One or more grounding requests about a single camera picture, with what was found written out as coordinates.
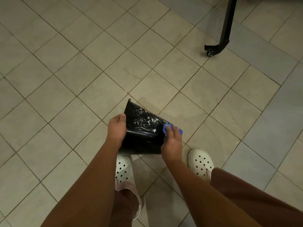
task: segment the white crocs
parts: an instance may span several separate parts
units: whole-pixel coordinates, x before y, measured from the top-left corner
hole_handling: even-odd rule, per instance
[[[188,155],[189,168],[196,174],[202,177],[209,177],[214,164],[205,151],[201,149],[193,149]]]
[[[139,192],[134,182],[134,174],[131,167],[131,161],[126,155],[117,156],[115,189],[118,192],[123,189],[129,189],[136,195],[139,201],[139,209],[136,216],[134,217],[134,220],[137,219],[144,206],[145,200],[140,198]]]

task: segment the brown pants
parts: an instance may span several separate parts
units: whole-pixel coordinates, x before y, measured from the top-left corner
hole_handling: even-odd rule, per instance
[[[220,169],[211,172],[210,185],[229,198],[263,227],[303,226],[303,212]],[[131,227],[134,202],[115,193],[110,227]]]

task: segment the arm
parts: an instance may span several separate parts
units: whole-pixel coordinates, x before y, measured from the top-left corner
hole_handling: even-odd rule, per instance
[[[167,127],[162,157],[176,180],[197,227],[260,227],[243,210],[207,182],[195,175],[182,161],[182,136],[176,127]]]
[[[117,115],[108,123],[101,149],[41,227],[108,226],[114,202],[116,159],[125,135],[126,116]]]

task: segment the hand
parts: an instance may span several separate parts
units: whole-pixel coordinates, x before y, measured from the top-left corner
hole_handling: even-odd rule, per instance
[[[124,113],[111,118],[108,123],[106,140],[121,147],[126,135],[126,115]]]
[[[161,146],[161,155],[166,164],[182,161],[182,135],[175,126],[167,126],[167,136]]]

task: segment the blue cloth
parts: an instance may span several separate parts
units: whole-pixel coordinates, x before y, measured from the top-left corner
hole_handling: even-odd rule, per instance
[[[170,126],[170,128],[172,130],[172,124],[171,123],[165,123],[164,124],[164,126],[163,126],[163,132],[164,132],[165,138],[163,139],[163,141],[165,141],[166,136],[167,136],[167,126]]]

